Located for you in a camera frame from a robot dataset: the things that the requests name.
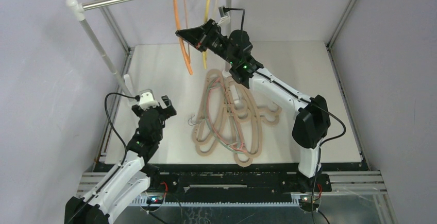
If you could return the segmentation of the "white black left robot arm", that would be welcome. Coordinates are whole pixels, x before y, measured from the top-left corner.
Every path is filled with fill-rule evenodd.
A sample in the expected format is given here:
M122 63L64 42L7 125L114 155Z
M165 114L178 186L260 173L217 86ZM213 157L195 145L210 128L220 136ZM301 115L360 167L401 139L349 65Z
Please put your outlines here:
M131 140L122 143L122 159L91 190L66 203L64 223L114 223L141 193L160 187L159 169L149 161L163 139L166 120L177 114L168 96L161 99L164 107L151 91L134 97L131 109L139 118L138 127Z

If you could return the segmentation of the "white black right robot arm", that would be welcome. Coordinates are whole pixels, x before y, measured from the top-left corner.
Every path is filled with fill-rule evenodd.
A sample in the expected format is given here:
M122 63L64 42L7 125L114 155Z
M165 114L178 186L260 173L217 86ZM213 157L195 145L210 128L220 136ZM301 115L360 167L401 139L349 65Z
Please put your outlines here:
M236 83L258 92L286 110L294 120L293 140L300 146L298 186L311 191L318 185L321 169L321 144L331 125L326 99L311 97L275 77L252 55L253 44L245 30L234 30L229 36L221 33L218 23L206 23L188 29L179 29L176 36L194 49L211 51L230 64L231 77Z

